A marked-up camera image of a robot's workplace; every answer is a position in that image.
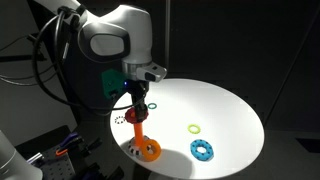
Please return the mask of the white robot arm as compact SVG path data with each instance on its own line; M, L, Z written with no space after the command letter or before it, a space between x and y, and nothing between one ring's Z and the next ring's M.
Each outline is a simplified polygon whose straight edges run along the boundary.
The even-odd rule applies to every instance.
M120 5L98 17L77 0L32 0L54 16L43 26L55 26L53 51L55 66L62 66L67 52L66 40L60 37L63 25L77 35L82 54L96 63L121 61L124 76L138 84L150 82L152 27L147 11Z

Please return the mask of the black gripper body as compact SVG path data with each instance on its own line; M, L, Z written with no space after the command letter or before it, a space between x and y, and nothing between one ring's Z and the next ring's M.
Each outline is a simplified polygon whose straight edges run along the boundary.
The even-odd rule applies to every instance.
M145 115L147 106L145 97L149 91L149 83L146 81L127 80L126 91L131 95L136 115Z

